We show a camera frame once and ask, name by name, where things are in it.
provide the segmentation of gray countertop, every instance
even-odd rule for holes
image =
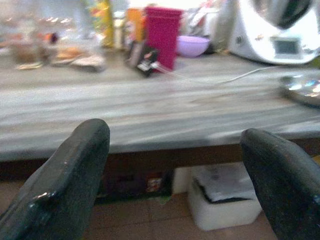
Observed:
[[[232,55],[176,59],[174,74],[144,78],[120,53],[107,70],[44,66],[15,70],[0,58],[0,161],[47,158],[82,121],[105,120],[110,152],[235,144],[248,128],[285,138],[320,137],[320,109],[283,97],[279,78],[320,74],[306,66],[265,68]]]

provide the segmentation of metal bowl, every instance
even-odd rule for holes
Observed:
[[[295,75],[280,79],[283,93],[304,104],[320,107],[320,76]]]

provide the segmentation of food processor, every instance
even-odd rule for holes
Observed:
[[[233,2],[235,19],[227,47],[231,53],[279,65],[304,64],[319,55],[318,0]]]

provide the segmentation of white plastic container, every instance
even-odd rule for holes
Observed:
[[[262,210],[254,199],[209,203],[194,180],[189,185],[188,203],[194,223],[204,231],[251,224]]]

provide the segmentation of lavender bowl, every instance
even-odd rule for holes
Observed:
[[[176,41],[176,52],[187,58],[195,58],[203,54],[209,46],[209,39],[199,36],[178,36]]]

